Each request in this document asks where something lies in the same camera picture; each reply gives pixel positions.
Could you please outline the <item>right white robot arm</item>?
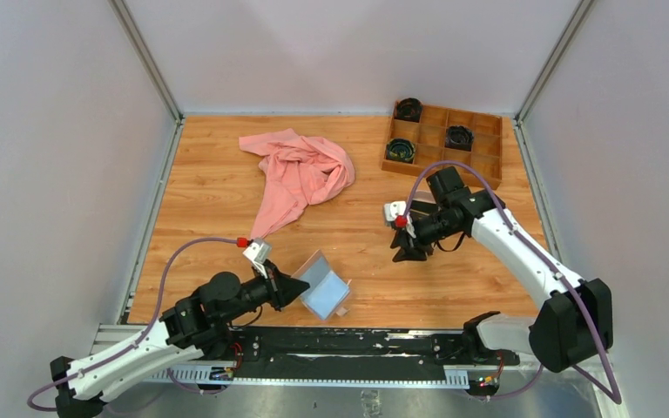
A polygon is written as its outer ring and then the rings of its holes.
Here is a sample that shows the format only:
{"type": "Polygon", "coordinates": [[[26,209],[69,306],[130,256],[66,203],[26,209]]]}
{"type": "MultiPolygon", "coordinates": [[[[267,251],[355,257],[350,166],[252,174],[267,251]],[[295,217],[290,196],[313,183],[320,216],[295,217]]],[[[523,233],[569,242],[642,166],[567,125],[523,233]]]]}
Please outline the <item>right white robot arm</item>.
{"type": "Polygon", "coordinates": [[[612,293],[601,280],[573,272],[540,246],[490,187],[473,192],[453,166],[424,174],[432,197],[384,204],[395,230],[395,262],[425,261],[444,239],[472,238],[489,250],[524,287],[536,318],[490,311],[463,325],[463,351],[485,363],[498,351],[530,354],[554,373],[598,356],[604,365],[613,345],[612,293]]]}

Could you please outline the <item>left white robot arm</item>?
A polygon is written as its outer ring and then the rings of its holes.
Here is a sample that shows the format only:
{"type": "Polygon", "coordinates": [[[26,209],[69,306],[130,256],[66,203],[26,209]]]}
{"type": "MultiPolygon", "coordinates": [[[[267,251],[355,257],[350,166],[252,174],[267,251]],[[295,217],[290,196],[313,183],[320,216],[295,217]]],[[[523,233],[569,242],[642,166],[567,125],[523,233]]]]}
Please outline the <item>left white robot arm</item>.
{"type": "Polygon", "coordinates": [[[280,311],[309,288],[270,261],[246,282],[231,272],[215,274],[143,331],[83,359],[55,359],[57,415],[96,417],[128,388],[161,370],[204,356],[225,358],[234,320],[265,304],[280,311]]]}

